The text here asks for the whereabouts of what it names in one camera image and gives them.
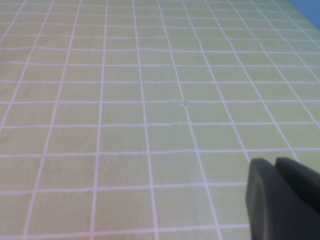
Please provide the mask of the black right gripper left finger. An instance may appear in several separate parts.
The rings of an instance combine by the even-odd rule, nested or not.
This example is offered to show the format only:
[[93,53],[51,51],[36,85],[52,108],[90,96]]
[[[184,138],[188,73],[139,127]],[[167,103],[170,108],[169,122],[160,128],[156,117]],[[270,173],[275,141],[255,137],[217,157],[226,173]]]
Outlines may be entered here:
[[320,212],[295,194],[275,163],[254,158],[249,165],[245,203],[251,239],[318,240]]

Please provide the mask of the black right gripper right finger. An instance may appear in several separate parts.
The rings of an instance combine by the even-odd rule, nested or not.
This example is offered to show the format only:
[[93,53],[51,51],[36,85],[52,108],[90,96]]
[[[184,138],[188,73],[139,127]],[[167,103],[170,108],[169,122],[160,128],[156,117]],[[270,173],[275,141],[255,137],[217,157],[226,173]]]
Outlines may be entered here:
[[288,157],[277,157],[274,166],[295,194],[319,213],[320,174]]

